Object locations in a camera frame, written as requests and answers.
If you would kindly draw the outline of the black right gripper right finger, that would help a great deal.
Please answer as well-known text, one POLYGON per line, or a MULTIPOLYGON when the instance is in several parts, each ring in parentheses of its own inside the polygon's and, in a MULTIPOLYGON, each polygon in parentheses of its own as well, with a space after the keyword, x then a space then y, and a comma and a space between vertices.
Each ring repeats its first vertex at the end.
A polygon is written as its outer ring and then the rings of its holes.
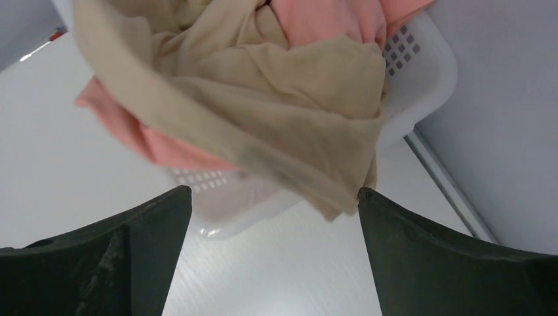
POLYGON ((359 218, 383 315, 556 315, 557 257, 467 236, 370 188, 359 218))

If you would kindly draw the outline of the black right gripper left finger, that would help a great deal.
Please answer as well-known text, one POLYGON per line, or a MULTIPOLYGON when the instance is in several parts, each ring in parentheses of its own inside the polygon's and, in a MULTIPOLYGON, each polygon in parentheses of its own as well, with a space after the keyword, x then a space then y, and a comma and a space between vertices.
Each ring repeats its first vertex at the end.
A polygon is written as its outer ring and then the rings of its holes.
POLYGON ((1 249, 2 315, 161 315, 191 219, 178 186, 25 248, 1 249))

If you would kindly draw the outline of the beige t-shirt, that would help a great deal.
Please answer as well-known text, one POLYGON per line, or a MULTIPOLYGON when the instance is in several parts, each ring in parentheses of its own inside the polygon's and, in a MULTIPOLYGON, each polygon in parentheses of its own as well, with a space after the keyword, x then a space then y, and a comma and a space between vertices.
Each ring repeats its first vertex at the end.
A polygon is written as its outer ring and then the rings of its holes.
POLYGON ((74 1, 76 45, 143 125, 305 198, 333 221, 376 183, 375 43, 290 47, 262 1, 74 1))

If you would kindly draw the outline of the white plastic laundry basket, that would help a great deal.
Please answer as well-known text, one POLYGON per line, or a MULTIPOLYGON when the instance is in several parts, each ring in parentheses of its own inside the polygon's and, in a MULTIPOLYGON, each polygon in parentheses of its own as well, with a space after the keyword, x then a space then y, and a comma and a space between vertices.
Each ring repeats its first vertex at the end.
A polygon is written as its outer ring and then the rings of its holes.
MULTIPOLYGON (((55 7, 74 37, 73 2, 61 1, 55 3, 55 7)), ((198 9, 204 1, 191 2, 198 9)), ((457 79, 455 66, 449 74, 444 73, 447 56, 438 48, 440 33, 432 22, 422 24, 421 18, 416 16, 404 27, 405 33, 396 32, 393 40, 386 41, 385 47, 372 42, 380 48, 385 60, 386 80, 383 123, 375 153, 386 139, 408 134, 420 119, 446 101, 451 90, 445 84, 454 84, 457 79)), ((92 78, 96 78, 92 68, 91 71, 92 78)), ((180 171, 191 187, 195 227, 205 236, 224 232, 226 225, 217 223, 217 219, 225 218, 228 213, 233 213, 243 224, 253 224, 270 211, 290 208, 295 200, 306 201, 297 193, 239 167, 235 171, 170 168, 180 171)))

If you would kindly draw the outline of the pink t-shirt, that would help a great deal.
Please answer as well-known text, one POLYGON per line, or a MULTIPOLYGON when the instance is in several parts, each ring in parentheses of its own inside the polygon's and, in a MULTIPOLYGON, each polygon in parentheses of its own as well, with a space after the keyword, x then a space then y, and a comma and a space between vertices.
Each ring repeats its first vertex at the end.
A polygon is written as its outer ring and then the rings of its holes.
MULTIPOLYGON (((432 1, 271 1, 290 47, 345 34, 360 43, 386 41, 432 1)), ((237 166, 185 141, 144 126, 92 78, 75 104, 89 109, 125 147, 150 163, 192 170, 235 171, 237 166)))

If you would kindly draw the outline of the aluminium table edge rail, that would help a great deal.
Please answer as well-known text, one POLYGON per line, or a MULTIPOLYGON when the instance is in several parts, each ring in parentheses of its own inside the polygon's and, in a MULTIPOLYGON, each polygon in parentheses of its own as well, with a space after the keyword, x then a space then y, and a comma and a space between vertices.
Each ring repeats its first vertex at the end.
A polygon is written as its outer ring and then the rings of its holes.
POLYGON ((452 206, 469 232, 485 242, 500 245, 492 230, 476 211, 474 205, 458 187, 447 169, 443 166, 434 150, 427 144, 421 133, 414 129, 405 136, 405 141, 413 150, 432 180, 436 183, 445 199, 452 206))

